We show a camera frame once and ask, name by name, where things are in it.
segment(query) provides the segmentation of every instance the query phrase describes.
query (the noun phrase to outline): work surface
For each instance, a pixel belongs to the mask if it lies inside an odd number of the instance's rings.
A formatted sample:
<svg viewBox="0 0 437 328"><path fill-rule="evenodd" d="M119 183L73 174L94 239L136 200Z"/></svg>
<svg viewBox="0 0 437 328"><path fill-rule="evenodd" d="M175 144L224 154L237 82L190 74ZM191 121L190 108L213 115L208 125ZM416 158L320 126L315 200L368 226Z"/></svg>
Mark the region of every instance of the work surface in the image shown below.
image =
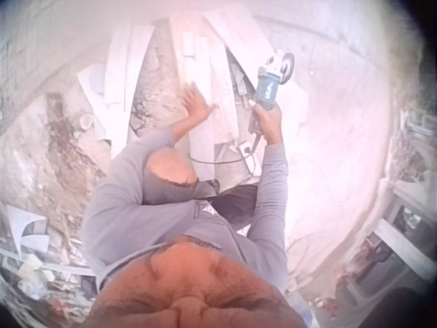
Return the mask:
<svg viewBox="0 0 437 328"><path fill-rule="evenodd" d="M257 15L262 13L261 6L258 2L248 5ZM205 10L216 7L208 4ZM365 56L357 54L356 48L353 51L350 44L337 39L332 29L324 31L319 23L309 28L275 22L271 17L258 17L257 22L274 48L293 52L293 80L309 95L306 119L296 134L286 131L284 141L290 168L285 231L290 246L290 288L326 279L326 286L317 291L330 295L335 285L334 272L341 268L342 255L352 244L354 232L366 220L384 165L391 119L389 80L375 65L373 59L380 59L378 56L369 51L363 51ZM168 22L158 21L155 26L149 49L156 51L160 65L153 71L144 66L140 72L131 117L138 136L183 117ZM364 33L366 28L361 28L359 33ZM352 43L366 40L364 49L378 49L376 39L370 46L368 36L359 39L355 32L351 32ZM384 57L383 47L380 51ZM48 78L41 90L74 87L80 69L94 62L104 63L106 56L105 47L78 55ZM241 100L236 99L236 106L239 141L252 140L247 133L250 111L244 109ZM8 123L18 114L7 114ZM289 123L286 119L284 128ZM43 156L39 167L17 153L6 159L20 169L15 176L3 179L11 187L2 189L1 197L5 203L47 216L51 225L70 238L77 236L83 209L103 175L96 163L83 154L72 131L62 124L53 123L52 132L44 135L46 141L40 146L47 156ZM261 146L257 155L262 160ZM232 152L226 156L224 160L239 158ZM216 177L225 189L246 175L242 163L216 168ZM26 180L29 178L35 179L32 188Z"/></svg>

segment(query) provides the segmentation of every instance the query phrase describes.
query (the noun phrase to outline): man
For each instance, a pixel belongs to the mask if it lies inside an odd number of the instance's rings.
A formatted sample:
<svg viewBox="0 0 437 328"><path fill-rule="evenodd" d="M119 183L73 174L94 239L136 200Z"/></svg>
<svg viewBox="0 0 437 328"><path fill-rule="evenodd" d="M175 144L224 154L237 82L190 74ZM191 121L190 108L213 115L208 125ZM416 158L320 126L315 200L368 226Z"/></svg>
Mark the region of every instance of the man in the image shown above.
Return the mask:
<svg viewBox="0 0 437 328"><path fill-rule="evenodd" d="M182 104L188 117L128 144L89 203L83 253L100 292L83 326L304 327L282 296L287 161L279 108L253 108L268 144L259 186L198 200L201 184L174 145L212 108L195 87ZM247 237L237 234L248 221Z"/></svg>

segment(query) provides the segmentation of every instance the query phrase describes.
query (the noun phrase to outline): concrete floor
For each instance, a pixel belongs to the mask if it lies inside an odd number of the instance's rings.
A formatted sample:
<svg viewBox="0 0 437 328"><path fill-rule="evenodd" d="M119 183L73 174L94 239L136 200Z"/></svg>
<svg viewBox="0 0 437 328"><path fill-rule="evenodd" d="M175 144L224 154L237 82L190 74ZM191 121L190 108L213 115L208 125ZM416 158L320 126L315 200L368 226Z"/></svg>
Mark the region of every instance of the concrete floor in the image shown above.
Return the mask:
<svg viewBox="0 0 437 328"><path fill-rule="evenodd" d="M105 63L111 32L121 19L156 23L170 13L211 10L230 2L165 0L157 5L156 1L140 0L6 1L0 11L1 133L42 92L71 87L80 69ZM325 279L325 287L314 288L321 295L329 295L335 286L333 271L341 268L353 231L359 230L371 208L391 133L390 42L383 25L386 12L376 0L242 2L273 47L295 54L294 80L309 94L305 123L297 136L285 140L290 165L285 233L287 243L294 245L288 252L289 269L294 272L290 284L295 286L308 275L315 280L320 277ZM152 44L168 51L171 47L163 41L168 31L165 23L158 24L163 26L157 29ZM169 69L164 76L175 77L170 66L162 67ZM173 110L178 107L172 89L176 82L163 81L159 74L163 72L141 82L142 90L135 99L154 99L150 109L153 116L146 121L145 130L166 126L180 115ZM162 104L173 109L164 111ZM78 174L71 167L68 172ZM229 171L222 174L236 177L225 183L237 183L238 175ZM48 191L50 186L45 193L26 198L20 197L19 190L11 192L13 188L2 187L4 202L47 215L51 222L59 220L60 213L61 220L72 215L74 224L58 225L67 225L76 235L89 197L83 195L83 187L72 191L68 184L63 185L69 199L77 200L75 205L56 199L32 201L54 197Z"/></svg>

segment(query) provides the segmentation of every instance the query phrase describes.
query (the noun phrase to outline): angle grinder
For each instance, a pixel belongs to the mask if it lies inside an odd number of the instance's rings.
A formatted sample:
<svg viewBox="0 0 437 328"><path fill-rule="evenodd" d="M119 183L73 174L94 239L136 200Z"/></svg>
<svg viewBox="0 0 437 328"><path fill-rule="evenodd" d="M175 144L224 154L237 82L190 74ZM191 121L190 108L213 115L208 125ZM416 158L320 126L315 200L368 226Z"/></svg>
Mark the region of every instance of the angle grinder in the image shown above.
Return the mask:
<svg viewBox="0 0 437 328"><path fill-rule="evenodd" d="M286 84L293 75L294 56L292 53L284 54L278 50L273 57L269 58L264 66L258 70L258 86L255 92L255 101L266 111L271 111L276 105L276 95L279 85ZM249 121L249 133L255 133L256 138L252 147L254 153L263 135L259 118L252 112Z"/></svg>

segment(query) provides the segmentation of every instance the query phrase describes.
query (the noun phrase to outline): dark pants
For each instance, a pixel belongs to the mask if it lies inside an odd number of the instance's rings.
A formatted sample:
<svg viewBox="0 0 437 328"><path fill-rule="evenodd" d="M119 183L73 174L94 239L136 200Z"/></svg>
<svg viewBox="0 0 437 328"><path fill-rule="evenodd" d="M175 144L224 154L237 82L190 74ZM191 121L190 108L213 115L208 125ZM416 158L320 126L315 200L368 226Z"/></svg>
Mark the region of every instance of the dark pants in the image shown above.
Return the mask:
<svg viewBox="0 0 437 328"><path fill-rule="evenodd" d="M252 223L257 202L257 184L244 184L207 200L237 231Z"/></svg>

